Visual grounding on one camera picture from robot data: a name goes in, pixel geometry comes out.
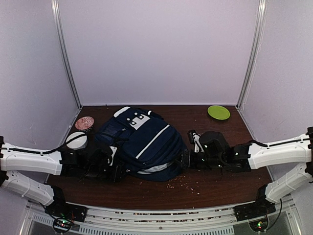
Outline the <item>navy blue backpack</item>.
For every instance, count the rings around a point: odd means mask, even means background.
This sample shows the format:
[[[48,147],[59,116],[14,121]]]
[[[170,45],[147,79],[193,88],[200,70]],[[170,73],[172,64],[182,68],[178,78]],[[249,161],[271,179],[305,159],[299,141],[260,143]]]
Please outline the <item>navy blue backpack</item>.
[[[125,106],[97,131],[96,143],[117,147],[116,157],[128,174],[166,182],[182,173],[176,162],[187,149],[181,134],[152,110]]]

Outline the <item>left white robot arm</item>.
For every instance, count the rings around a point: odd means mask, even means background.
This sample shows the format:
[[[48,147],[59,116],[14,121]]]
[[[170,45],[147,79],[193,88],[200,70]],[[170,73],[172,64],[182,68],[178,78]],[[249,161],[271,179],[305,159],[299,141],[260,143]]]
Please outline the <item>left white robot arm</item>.
[[[62,189],[34,181],[20,174],[20,170],[113,182],[126,174],[117,157],[117,147],[88,143],[87,134],[82,132],[76,132],[52,150],[22,148],[1,141],[0,186],[39,202],[59,217],[70,213]]]

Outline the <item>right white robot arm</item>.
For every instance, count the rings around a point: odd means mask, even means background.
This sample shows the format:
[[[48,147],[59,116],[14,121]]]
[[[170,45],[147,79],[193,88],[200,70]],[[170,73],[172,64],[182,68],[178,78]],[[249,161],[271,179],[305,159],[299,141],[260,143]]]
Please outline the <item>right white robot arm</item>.
[[[297,163],[297,166],[280,179],[258,190],[251,212],[261,216],[285,195],[295,191],[305,182],[313,182],[313,129],[284,141],[261,143],[251,140],[230,146],[223,134],[207,131],[199,135],[191,130],[189,141],[193,150],[185,150],[178,162],[182,168],[213,169],[230,172],[248,172],[270,165]]]

